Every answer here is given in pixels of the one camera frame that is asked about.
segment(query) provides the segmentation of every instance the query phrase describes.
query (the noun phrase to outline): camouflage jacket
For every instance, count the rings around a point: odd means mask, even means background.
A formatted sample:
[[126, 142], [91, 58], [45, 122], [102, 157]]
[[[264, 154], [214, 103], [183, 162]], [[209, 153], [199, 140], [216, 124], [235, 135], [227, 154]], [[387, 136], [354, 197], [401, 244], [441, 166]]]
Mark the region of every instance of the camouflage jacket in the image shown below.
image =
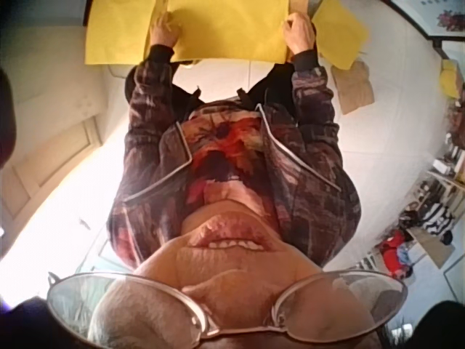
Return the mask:
[[[116, 254], [137, 267], [180, 236], [192, 154], [171, 104], [171, 67], [152, 60], [135, 74], [124, 174], [108, 220]], [[293, 75], [296, 118], [258, 105], [267, 170], [284, 242], [325, 265], [354, 235], [360, 200], [342, 168], [325, 68]]]

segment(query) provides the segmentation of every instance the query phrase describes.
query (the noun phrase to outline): lip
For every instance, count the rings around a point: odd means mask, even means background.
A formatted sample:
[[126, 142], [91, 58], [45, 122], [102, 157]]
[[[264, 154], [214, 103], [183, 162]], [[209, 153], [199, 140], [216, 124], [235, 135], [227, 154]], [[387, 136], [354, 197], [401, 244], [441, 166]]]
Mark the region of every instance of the lip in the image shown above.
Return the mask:
[[266, 229], [250, 221], [230, 220], [221, 217], [221, 221], [210, 221], [195, 229], [188, 245], [196, 248], [208, 249], [212, 242], [219, 243], [229, 240], [253, 241], [263, 246], [263, 250], [254, 252], [276, 251], [277, 246]]

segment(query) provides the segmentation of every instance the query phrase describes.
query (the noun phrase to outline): person's right hand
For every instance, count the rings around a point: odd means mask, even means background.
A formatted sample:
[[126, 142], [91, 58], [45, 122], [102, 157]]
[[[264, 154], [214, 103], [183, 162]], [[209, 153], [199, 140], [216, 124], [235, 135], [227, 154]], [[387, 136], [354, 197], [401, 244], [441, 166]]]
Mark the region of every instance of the person's right hand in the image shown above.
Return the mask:
[[295, 12], [283, 24], [284, 41], [295, 55], [315, 48], [315, 31], [308, 15]]
[[150, 45], [164, 45], [173, 48], [181, 34], [181, 28], [170, 22], [171, 14], [163, 13], [150, 28]]

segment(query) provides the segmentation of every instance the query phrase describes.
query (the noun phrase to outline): black cuff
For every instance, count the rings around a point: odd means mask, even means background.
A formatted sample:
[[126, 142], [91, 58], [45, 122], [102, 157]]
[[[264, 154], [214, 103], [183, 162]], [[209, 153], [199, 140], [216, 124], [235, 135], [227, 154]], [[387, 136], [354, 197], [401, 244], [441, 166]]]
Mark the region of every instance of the black cuff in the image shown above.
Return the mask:
[[320, 66], [316, 49], [300, 52], [294, 56], [293, 61], [296, 71], [311, 71], [313, 68]]
[[150, 53], [147, 59], [155, 63], [169, 63], [173, 55], [174, 51], [171, 47], [167, 47], [165, 45], [153, 45], [150, 48]]

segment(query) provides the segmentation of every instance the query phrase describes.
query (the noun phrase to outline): metal eyeglass frame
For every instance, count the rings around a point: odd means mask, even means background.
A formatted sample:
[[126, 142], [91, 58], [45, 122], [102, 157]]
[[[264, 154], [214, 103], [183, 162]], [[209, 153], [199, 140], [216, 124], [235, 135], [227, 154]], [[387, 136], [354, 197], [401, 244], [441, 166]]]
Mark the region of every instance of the metal eyeglass frame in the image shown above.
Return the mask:
[[[339, 338], [337, 340], [308, 340], [307, 338], [302, 338], [299, 336], [296, 336], [295, 334], [292, 334], [288, 330], [288, 328], [284, 324], [280, 324], [280, 319], [278, 318], [278, 311], [280, 309], [280, 306], [286, 301], [287, 297], [290, 294], [293, 294], [295, 291], [298, 289], [301, 289], [303, 286], [308, 285], [314, 281], [317, 281], [318, 279], [321, 278], [326, 278], [329, 276], [340, 276], [344, 274], [351, 274], [351, 273], [362, 273], [366, 276], [372, 275], [372, 276], [381, 276], [384, 278], [388, 278], [390, 280], [396, 281], [401, 289], [402, 289], [402, 299], [401, 301], [398, 302], [396, 307], [392, 310], [392, 312], [389, 314], [389, 316], [386, 316], [386, 318], [380, 322], [380, 323], [375, 323], [373, 326], [367, 328], [365, 331], [362, 331], [360, 333], [350, 335], [348, 337], [344, 338]], [[274, 333], [281, 333], [281, 334], [287, 334], [290, 338], [294, 340], [298, 340], [300, 342], [305, 342], [309, 344], [331, 344], [331, 343], [337, 343], [337, 342], [344, 342], [347, 340], [352, 340], [358, 337], [363, 337], [379, 327], [383, 326], [386, 322], [388, 322], [391, 318], [395, 316], [395, 314], [401, 309], [403, 303], [407, 299], [408, 295], [408, 290], [407, 287], [404, 285], [403, 282], [396, 280], [394, 278], [391, 278], [390, 276], [377, 272], [377, 271], [372, 271], [372, 270], [337, 270], [337, 271], [331, 271], [327, 273], [318, 273], [312, 276], [309, 276], [307, 278], [304, 278], [300, 281], [297, 281], [295, 284], [292, 284], [289, 288], [287, 288], [276, 300], [275, 304], [271, 308], [271, 319], [272, 319], [272, 325], [269, 326], [257, 326], [257, 327], [251, 327], [247, 329], [220, 329], [214, 322], [213, 320], [205, 313], [205, 311], [202, 309], [202, 307], [197, 304], [192, 298], [188, 297], [186, 294], [182, 293], [181, 291], [170, 287], [168, 285], [162, 284], [161, 282], [153, 281], [153, 280], [148, 280], [146, 278], [143, 278], [141, 276], [136, 276], [132, 274], [125, 274], [125, 273], [106, 273], [106, 272], [96, 272], [96, 273], [80, 273], [80, 274], [74, 274], [72, 276], [69, 276], [67, 278], [62, 278], [59, 279], [55, 274], [49, 273], [49, 284], [50, 284], [50, 289], [47, 292], [47, 307], [50, 310], [50, 313], [53, 315], [55, 320], [58, 321], [58, 323], [64, 327], [69, 333], [71, 333], [74, 337], [77, 337], [80, 341], [85, 342], [88, 345], [91, 345], [96, 348], [101, 348], [97, 347], [97, 344], [88, 341], [88, 339], [84, 337], [78, 336], [76, 333], [74, 333], [71, 329], [68, 328], [68, 326], [63, 324], [62, 319], [60, 316], [55, 312], [54, 308], [50, 305], [50, 299], [51, 299], [51, 292], [52, 290], [58, 285], [61, 284], [71, 278], [78, 278], [78, 277], [85, 277], [85, 276], [99, 276], [103, 278], [110, 278], [115, 281], [125, 281], [125, 280], [132, 280], [136, 281], [141, 284], [145, 284], [147, 286], [154, 287], [156, 289], [161, 290], [162, 292], [165, 292], [172, 297], [178, 299], [180, 302], [182, 302], [184, 305], [189, 308], [189, 310], [193, 313], [193, 315], [196, 317], [196, 319], [193, 321], [193, 323], [199, 327], [199, 333], [197, 338], [194, 339], [192, 345], [190, 346], [190, 349], [196, 348], [200, 345], [202, 340], [211, 340], [216, 337], [221, 337], [224, 335], [228, 334], [250, 334], [250, 333], [257, 333], [257, 332], [274, 332]]]

